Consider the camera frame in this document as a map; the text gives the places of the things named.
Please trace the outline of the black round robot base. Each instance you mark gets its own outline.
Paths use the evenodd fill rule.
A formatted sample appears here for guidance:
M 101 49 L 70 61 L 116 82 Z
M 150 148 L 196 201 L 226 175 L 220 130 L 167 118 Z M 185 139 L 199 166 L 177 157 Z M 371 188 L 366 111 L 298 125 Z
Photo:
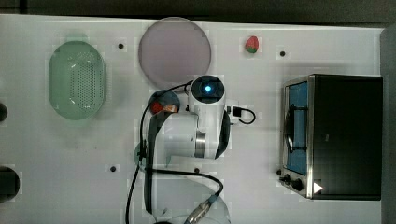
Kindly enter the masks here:
M 4 121 L 7 118 L 8 110 L 4 104 L 0 104 L 0 121 Z

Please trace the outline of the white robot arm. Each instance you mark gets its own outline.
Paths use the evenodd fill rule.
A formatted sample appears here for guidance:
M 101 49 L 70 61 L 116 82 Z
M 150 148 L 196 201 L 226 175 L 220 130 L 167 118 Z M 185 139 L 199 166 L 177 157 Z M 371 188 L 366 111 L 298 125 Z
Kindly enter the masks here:
M 225 110 L 226 91 L 216 76 L 192 81 L 187 112 L 153 115 L 146 135 L 144 200 L 157 222 L 228 224 L 229 212 L 218 190 L 193 180 L 210 175 L 177 170 L 174 157 L 215 160 L 230 140 L 231 122 Z

